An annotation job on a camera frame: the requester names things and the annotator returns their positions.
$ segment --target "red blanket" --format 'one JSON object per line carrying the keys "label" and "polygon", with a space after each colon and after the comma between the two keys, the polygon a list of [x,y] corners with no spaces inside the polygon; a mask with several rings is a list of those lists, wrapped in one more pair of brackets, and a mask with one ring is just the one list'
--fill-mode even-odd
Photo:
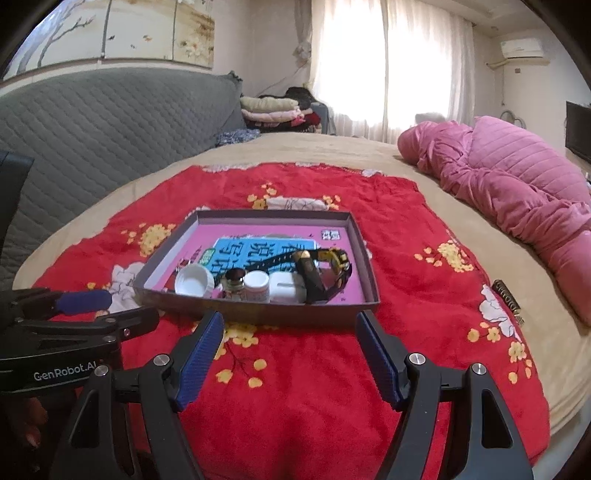
{"label": "red blanket", "polygon": [[[439,365],[484,363],[530,459],[544,451],[548,405],[521,332],[476,258],[409,180],[327,166],[264,164],[218,173],[191,167],[115,215],[96,237],[70,247],[37,285],[108,288],[118,303],[132,306],[128,284],[138,262],[189,211],[265,208],[265,196],[307,197],[351,211],[373,256],[385,330]],[[168,352],[191,327],[191,319],[164,315],[155,332],[124,343],[125,366]],[[449,412],[440,406],[426,479],[437,477]],[[380,399],[352,333],[242,324],[227,325],[199,398],[181,415],[209,478],[260,480],[372,479],[398,418]],[[134,426],[145,446],[140,422]]]}

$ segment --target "stack of folded bedding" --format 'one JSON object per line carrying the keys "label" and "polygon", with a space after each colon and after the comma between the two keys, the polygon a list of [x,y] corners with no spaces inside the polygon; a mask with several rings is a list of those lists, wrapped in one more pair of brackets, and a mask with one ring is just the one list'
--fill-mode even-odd
{"label": "stack of folded bedding", "polygon": [[248,128],[258,128],[261,133],[309,131],[320,123],[312,108],[302,110],[291,98],[242,97],[240,103]]}

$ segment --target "ceiling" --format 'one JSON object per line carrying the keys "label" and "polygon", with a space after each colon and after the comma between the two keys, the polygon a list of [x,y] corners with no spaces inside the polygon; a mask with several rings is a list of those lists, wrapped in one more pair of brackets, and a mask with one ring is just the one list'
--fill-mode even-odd
{"label": "ceiling", "polygon": [[532,28],[546,28],[545,23],[521,0],[423,0],[461,15],[476,24],[488,37],[498,37]]}

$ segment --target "beige bedsheet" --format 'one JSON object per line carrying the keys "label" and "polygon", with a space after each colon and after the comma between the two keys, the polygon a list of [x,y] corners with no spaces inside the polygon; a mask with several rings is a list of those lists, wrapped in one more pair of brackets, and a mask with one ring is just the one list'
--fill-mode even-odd
{"label": "beige bedsheet", "polygon": [[294,133],[267,134],[175,163],[134,181],[55,233],[19,270],[15,288],[31,286],[56,258],[82,238],[96,235],[116,212],[190,165],[312,162],[359,169],[415,181],[429,206],[478,257],[491,279],[502,278],[525,311],[523,333],[550,405],[552,432],[568,422],[591,390],[591,336],[558,292],[531,250],[503,234],[481,215],[443,192],[431,178],[395,157],[393,145],[365,139]]}

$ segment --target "painting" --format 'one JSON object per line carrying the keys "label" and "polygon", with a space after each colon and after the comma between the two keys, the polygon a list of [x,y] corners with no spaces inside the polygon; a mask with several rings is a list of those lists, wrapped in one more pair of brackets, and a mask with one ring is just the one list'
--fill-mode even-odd
{"label": "painting", "polygon": [[87,59],[213,67],[213,0],[63,0],[25,39],[3,79]]}

